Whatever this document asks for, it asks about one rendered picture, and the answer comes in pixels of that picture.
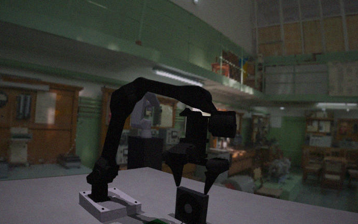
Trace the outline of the green circuit board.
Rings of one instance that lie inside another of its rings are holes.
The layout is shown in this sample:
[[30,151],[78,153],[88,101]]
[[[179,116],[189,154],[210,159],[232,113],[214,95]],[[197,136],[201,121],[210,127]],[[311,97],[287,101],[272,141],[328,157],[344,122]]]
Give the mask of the green circuit board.
[[168,224],[168,223],[165,223],[164,221],[161,221],[159,219],[155,219],[155,220],[149,221],[149,222],[144,223],[144,224]]

